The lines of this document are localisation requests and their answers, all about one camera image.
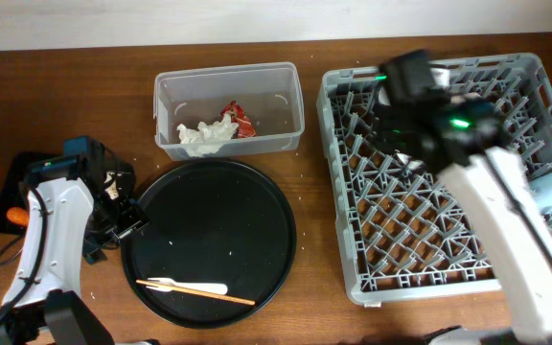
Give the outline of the pile of rice and shells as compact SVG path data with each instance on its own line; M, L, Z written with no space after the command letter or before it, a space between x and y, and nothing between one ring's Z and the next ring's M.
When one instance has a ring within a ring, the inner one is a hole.
M107 172L105 176L104 190L111 200L116 200L119 197L119 189L117 187L118 176L116 172Z

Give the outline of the wooden chopstick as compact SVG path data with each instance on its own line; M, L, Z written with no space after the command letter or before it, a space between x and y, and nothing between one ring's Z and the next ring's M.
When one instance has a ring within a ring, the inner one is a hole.
M143 286L148 287L148 288L160 288L160 289L163 289L166 292L176 291L176 292L187 293L187 294L192 294L192 295L196 295L196 296L207 297L207 298L211 298L211 299L217 299L217 300L228 301L228 302L237 303L237 304L243 304L243 305L247 305L247 306L255 306L256 305L255 301L248 300L248 299L243 299L243 298L239 298L239 297L234 297L234 296L228 296L228 295L225 295L225 294L218 294L218 293L213 293L213 292L203 291L203 290L197 290L197 289L187 288L187 287L177 287L177 286L173 286L173 285L166 285L166 284L156 283L154 281L136 280L135 282L139 285L143 285Z

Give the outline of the orange carrot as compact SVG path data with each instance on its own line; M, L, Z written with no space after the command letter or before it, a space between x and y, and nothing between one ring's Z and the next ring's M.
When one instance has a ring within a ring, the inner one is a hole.
M11 207L6 213L7 220L20 227L29 225L30 214L27 210L20 207Z

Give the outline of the white tissue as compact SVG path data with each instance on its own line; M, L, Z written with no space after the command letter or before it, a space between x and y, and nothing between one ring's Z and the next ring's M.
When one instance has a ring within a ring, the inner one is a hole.
M180 143L188 145L187 154L199 158L217 153L224 146L224 142L234 138L238 128L239 125L226 115L223 120L215 121L211 125L199 122L197 129L191 129L181 124L176 130Z

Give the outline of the white plastic fork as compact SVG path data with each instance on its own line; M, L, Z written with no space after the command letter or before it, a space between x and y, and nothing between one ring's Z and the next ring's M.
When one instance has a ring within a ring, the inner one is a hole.
M204 292L215 293L219 295L225 295L228 291L226 284L221 283L184 283L177 282L172 278L149 278L149 281L156 282L158 284L167 285L167 286L176 286L179 288L190 288L195 290L201 290Z

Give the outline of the red snack wrapper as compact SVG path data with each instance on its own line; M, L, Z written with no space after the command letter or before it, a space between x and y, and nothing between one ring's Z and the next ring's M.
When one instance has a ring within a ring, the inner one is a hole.
M238 139L252 138L257 135L251 119L245 114L242 107L236 102L230 102L220 112L221 118L228 117L232 123L237 124L238 128L235 137Z

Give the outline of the pink bowl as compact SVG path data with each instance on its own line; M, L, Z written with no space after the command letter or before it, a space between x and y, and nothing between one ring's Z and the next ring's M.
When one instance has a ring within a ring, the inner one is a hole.
M454 95L450 98L452 104L462 104L467 101L475 101L481 99L481 95L475 92Z

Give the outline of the grey plate with food scraps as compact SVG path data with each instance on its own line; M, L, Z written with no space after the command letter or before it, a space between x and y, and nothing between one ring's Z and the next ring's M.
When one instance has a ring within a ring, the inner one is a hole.
M431 67L430 72L438 87L446 89L449 86L449 80L450 80L449 69ZM380 88L378 96L379 96L379 104L390 105L390 102L386 93L386 88L384 86Z

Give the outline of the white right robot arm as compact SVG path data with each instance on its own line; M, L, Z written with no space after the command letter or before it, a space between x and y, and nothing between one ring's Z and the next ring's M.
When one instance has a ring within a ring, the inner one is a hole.
M438 178L484 246L516 343L552 344L552 236L503 118L492 103L439 86L425 50L393 57L379 73L391 110L375 121L373 145Z

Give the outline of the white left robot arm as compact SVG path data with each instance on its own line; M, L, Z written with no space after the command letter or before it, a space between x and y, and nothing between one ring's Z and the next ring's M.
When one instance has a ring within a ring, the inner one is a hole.
M133 168L90 136L29 165L21 183L29 220L0 308L0 344L27 344L43 330L57 344L113 343L81 299L81 262L98 261L105 248L148 226L131 197L134 183Z

